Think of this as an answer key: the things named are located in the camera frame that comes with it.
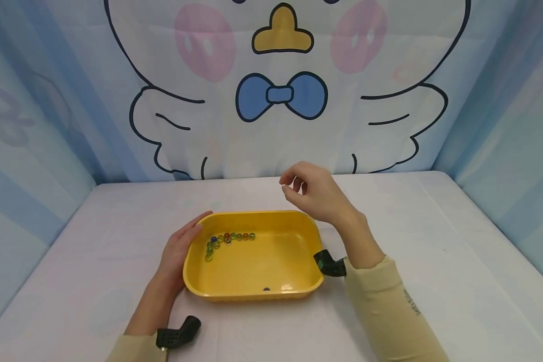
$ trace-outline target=sleeve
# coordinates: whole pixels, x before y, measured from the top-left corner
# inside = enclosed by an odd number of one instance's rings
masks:
[[[166,351],[156,346],[154,336],[119,336],[107,362],[165,362]]]
[[[345,285],[379,362],[448,362],[434,332],[404,288],[394,260],[354,269],[344,259]]]

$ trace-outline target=wrist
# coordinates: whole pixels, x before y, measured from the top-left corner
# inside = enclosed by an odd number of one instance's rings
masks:
[[[338,231],[350,228],[356,229],[364,224],[368,224],[366,216],[352,205],[338,211],[337,217],[332,222],[332,226]]]
[[[181,280],[179,281],[177,277],[173,277],[170,273],[164,273],[161,270],[157,270],[147,285],[147,289],[155,296],[174,298],[177,296],[177,293],[179,293],[181,285],[183,284],[183,279],[181,277],[179,277],[179,279]]]

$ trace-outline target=white table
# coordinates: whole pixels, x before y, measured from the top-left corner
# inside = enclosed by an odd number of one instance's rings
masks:
[[[452,361],[543,362],[543,278],[440,172],[336,176],[396,259]],[[99,186],[0,318],[0,362],[103,361],[167,238],[200,212],[292,209],[277,178]],[[318,224],[332,255],[343,246]],[[210,304],[183,293],[170,326],[202,320],[176,361],[375,361],[342,279],[300,301]]]

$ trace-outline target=yellow plastic tray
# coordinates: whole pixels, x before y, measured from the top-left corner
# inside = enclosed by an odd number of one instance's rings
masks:
[[[200,223],[183,267],[185,285],[197,296],[214,302],[302,298],[324,281],[313,256],[322,250],[320,233],[304,213],[221,213]],[[256,239],[221,242],[207,262],[211,237],[232,232],[255,233]]]

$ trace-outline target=pink cheek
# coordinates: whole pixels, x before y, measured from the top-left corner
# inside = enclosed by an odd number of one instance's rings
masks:
[[[181,8],[175,17],[175,44],[188,68],[213,83],[224,79],[235,61],[232,28],[219,11],[208,5],[188,4]]]
[[[384,9],[377,0],[360,1],[344,13],[332,34],[332,62],[343,73],[362,72],[378,54],[385,35]]]

